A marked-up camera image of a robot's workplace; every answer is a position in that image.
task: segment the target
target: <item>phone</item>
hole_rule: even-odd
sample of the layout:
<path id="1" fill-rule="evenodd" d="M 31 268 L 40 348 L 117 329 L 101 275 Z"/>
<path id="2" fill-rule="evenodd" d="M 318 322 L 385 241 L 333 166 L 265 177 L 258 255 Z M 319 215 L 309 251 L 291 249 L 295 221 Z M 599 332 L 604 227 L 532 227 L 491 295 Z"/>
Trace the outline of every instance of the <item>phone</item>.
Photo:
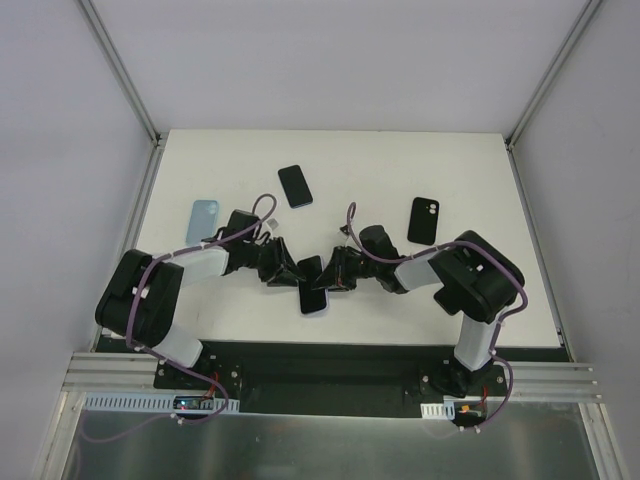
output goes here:
<path id="1" fill-rule="evenodd" d="M 278 177 L 291 208 L 303 207 L 313 202 L 311 190 L 304 179 L 300 165 L 281 168 L 278 170 Z"/>
<path id="2" fill-rule="evenodd" d="M 436 243 L 439 214 L 440 203 L 437 200 L 421 197 L 414 198 L 411 206 L 407 240 L 421 245 L 433 245 Z"/>
<path id="3" fill-rule="evenodd" d="M 324 265 L 319 255 L 305 258 L 298 262 L 298 268 L 302 270 L 305 278 L 304 282 L 298 282 L 298 291 L 300 292 L 300 311 L 303 315 L 321 312 L 327 309 L 328 297 L 327 289 L 312 290 L 311 285 L 316 278 L 322 273 Z"/>
<path id="4" fill-rule="evenodd" d="M 186 243 L 188 247 L 199 245 L 203 238 L 211 237 L 218 220 L 218 202 L 215 200 L 196 200 L 191 208 L 191 219 L 187 227 Z"/>

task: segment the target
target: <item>blue phone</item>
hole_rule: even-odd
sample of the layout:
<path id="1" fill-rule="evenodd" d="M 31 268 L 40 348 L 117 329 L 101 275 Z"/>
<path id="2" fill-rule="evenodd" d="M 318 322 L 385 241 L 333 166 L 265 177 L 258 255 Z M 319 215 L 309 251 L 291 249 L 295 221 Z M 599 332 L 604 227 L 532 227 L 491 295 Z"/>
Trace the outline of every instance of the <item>blue phone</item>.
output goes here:
<path id="1" fill-rule="evenodd" d="M 191 209 L 191 219 L 187 228 L 187 246 L 199 245 L 203 238 L 213 236 L 218 220 L 218 202 L 196 200 Z"/>

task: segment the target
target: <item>gray wall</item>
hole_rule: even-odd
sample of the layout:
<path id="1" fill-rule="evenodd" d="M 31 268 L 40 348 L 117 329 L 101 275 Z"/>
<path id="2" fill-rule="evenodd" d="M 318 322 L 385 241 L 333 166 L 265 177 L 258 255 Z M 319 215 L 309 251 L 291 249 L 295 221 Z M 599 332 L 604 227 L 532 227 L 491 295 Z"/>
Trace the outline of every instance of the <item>gray wall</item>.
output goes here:
<path id="1" fill-rule="evenodd" d="M 150 144 L 70 0 L 0 3 L 0 478 L 31 478 Z"/>
<path id="2" fill-rule="evenodd" d="M 561 316 L 640 478 L 640 2 L 610 0 L 517 145 Z"/>
<path id="3" fill-rule="evenodd" d="M 508 134 L 585 0 L 95 0 L 169 128 Z"/>

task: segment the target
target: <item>black phone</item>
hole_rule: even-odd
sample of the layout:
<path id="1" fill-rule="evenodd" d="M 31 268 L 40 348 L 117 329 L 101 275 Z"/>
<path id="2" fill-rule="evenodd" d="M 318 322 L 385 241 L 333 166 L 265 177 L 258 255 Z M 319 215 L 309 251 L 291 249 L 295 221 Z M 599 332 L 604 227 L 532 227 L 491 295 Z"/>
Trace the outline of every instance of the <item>black phone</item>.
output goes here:
<path id="1" fill-rule="evenodd" d="M 305 258 L 298 262 L 298 268 L 302 270 L 306 280 L 298 282 L 298 291 L 300 292 L 300 311 L 303 315 L 321 312 L 327 308 L 327 290 L 321 288 L 313 290 L 311 286 L 313 282 L 322 273 L 322 258 L 316 255 L 314 257 Z"/>
<path id="2" fill-rule="evenodd" d="M 437 200 L 422 197 L 414 198 L 413 205 L 411 205 L 407 240 L 421 245 L 433 245 L 436 243 L 439 214 L 440 203 Z"/>
<path id="3" fill-rule="evenodd" d="M 311 190 L 309 190 L 300 165 L 281 168 L 278 170 L 278 177 L 280 177 L 280 183 L 282 183 L 284 194 L 287 196 L 291 208 L 303 207 L 313 202 Z"/>

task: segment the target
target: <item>tabletop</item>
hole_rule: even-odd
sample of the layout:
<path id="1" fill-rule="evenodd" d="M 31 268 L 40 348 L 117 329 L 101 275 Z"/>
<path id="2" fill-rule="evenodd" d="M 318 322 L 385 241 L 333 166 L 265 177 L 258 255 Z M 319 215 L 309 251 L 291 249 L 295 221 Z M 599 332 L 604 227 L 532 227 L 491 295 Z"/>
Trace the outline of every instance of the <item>tabletop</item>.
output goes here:
<path id="1" fill-rule="evenodd" d="M 289 207 L 277 171 L 290 165 L 301 166 L 312 204 Z M 475 230 L 525 276 L 529 308 L 509 318 L 498 345 L 559 346 L 501 135 L 172 130 L 137 248 L 164 253 L 184 246 L 196 200 L 218 201 L 220 227 L 265 192 L 278 199 L 275 235 L 296 261 L 321 255 L 328 262 L 344 242 L 338 229 L 352 201 L 356 232 L 383 225 L 400 254 L 416 253 L 425 247 L 407 240 L 412 201 L 438 200 L 438 243 Z M 174 321 L 207 340 L 452 345 L 461 314 L 449 316 L 435 303 L 438 288 L 395 295 L 375 279 L 359 280 L 352 292 L 330 293 L 328 309 L 309 318 L 300 313 L 296 288 L 267 287 L 255 270 L 241 269 L 182 289 Z"/>

